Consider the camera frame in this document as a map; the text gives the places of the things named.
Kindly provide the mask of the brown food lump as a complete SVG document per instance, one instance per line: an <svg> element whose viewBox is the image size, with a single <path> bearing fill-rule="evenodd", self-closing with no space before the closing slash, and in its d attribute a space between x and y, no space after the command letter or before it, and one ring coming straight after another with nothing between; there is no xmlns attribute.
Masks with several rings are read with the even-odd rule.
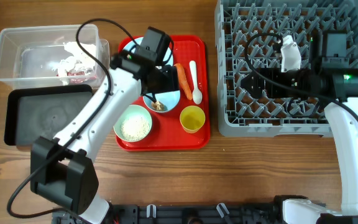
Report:
<svg viewBox="0 0 358 224"><path fill-rule="evenodd" d="M165 105L161 103L160 101L152 101L151 107L155 111L163 112L165 111Z"/></svg>

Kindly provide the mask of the light blue bowl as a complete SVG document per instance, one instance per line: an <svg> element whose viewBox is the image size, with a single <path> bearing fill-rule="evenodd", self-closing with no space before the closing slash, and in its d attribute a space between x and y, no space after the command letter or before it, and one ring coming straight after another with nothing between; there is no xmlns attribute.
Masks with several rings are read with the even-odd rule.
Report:
<svg viewBox="0 0 358 224"><path fill-rule="evenodd" d="M179 103L181 93L179 90L178 91L170 91L170 92L165 92L165 93L157 93L157 94L155 94L155 97L156 97L157 101L160 101L161 103L163 103L165 105L165 111L163 111L163 112L155 111L152 109L151 105L149 105L149 104L147 104L146 106L149 109L151 109L152 111L157 112L157 113L168 113L169 111L174 109L174 107L176 107L176 105Z"/></svg>

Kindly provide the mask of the orange carrot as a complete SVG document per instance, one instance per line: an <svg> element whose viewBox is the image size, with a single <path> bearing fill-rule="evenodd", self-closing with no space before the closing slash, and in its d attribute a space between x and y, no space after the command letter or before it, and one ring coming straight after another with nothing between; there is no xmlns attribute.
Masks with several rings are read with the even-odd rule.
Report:
<svg viewBox="0 0 358 224"><path fill-rule="evenodd" d="M193 95L192 92L190 90L190 86L188 84L187 78L186 78L186 73L185 70L183 68L183 65L180 63L176 63L174 65L174 67L177 70L177 75L178 75L178 82L181 86L181 88L183 89L185 96L188 100L192 100L193 99Z"/></svg>

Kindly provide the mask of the light green bowl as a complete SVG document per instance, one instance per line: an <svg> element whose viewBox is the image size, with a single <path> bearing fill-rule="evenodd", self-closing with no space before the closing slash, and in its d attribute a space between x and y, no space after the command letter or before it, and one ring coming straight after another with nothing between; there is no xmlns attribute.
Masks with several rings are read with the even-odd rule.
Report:
<svg viewBox="0 0 358 224"><path fill-rule="evenodd" d="M152 129L151 114L142 106L130 105L114 125L116 136L126 142L143 140Z"/></svg>

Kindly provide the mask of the white plastic spoon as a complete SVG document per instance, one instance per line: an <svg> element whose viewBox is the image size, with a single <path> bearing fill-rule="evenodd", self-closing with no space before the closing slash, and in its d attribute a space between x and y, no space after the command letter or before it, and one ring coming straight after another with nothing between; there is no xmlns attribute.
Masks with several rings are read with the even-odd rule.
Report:
<svg viewBox="0 0 358 224"><path fill-rule="evenodd" d="M201 90L198 88L197 66L194 60L189 62L191 77L193 81L193 101L199 105L202 102L203 96Z"/></svg>

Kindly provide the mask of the white rice grains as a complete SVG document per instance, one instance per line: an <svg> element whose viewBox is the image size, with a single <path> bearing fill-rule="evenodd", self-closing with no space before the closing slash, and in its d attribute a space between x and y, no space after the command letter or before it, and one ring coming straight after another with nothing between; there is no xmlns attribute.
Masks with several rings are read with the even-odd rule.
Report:
<svg viewBox="0 0 358 224"><path fill-rule="evenodd" d="M151 129L151 124L145 116L134 115L125 119L121 124L121 134L126 141L136 142L145 138Z"/></svg>

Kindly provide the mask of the yellow plastic cup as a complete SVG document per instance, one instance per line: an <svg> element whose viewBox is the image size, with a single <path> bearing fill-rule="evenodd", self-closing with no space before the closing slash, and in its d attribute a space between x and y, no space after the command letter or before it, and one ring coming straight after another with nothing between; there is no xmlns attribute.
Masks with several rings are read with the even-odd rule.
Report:
<svg viewBox="0 0 358 224"><path fill-rule="evenodd" d="M198 132L206 122L204 111L198 106L187 106L180 113L180 124L190 134Z"/></svg>

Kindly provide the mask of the light blue plate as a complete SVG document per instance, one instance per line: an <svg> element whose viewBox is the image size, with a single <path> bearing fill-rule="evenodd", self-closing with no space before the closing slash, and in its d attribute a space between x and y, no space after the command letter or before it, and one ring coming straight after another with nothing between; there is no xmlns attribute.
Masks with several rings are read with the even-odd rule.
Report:
<svg viewBox="0 0 358 224"><path fill-rule="evenodd" d="M122 69L133 73L139 73L140 71L150 71L154 67L161 69L164 66L156 66L153 61L135 54L135 47L137 44L140 44L142 42L142 39L143 37L139 37L135 40L136 44L131 41L129 44L127 44L127 46L123 48L123 59L120 65ZM169 48L165 54L165 60L170 56L170 53L172 53L172 50ZM170 58L166 65L173 66L173 56Z"/></svg>

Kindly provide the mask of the white wrapper waste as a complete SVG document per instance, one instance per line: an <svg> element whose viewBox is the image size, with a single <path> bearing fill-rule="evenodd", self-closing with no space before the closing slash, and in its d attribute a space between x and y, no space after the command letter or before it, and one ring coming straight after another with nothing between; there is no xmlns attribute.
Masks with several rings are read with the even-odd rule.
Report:
<svg viewBox="0 0 358 224"><path fill-rule="evenodd" d="M94 79L96 63L79 48L76 42L64 43L63 49L70 53L70 56L60 61L56 69L57 76L61 78L63 85L78 84Z"/></svg>

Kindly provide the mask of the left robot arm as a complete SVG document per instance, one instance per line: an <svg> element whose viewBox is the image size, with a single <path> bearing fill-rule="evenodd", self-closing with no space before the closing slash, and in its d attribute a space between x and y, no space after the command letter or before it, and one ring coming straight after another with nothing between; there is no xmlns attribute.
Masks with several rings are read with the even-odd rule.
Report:
<svg viewBox="0 0 358 224"><path fill-rule="evenodd" d="M98 151L125 110L140 96L179 89L177 68L123 50L112 56L98 91L71 124L31 150L30 189L88 223L104 223L110 204L98 194Z"/></svg>

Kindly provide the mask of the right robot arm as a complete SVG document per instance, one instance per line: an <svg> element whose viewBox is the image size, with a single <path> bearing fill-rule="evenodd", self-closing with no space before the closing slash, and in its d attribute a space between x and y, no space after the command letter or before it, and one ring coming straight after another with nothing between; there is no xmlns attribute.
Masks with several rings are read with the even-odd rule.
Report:
<svg viewBox="0 0 358 224"><path fill-rule="evenodd" d="M280 68L253 68L253 84L242 82L253 97L266 90L271 98L317 98L336 146L341 172L341 210L330 211L303 197L281 196L277 203L284 223L358 223L358 68L349 68L347 34L324 31L310 40L310 67L289 35L277 36L273 48Z"/></svg>

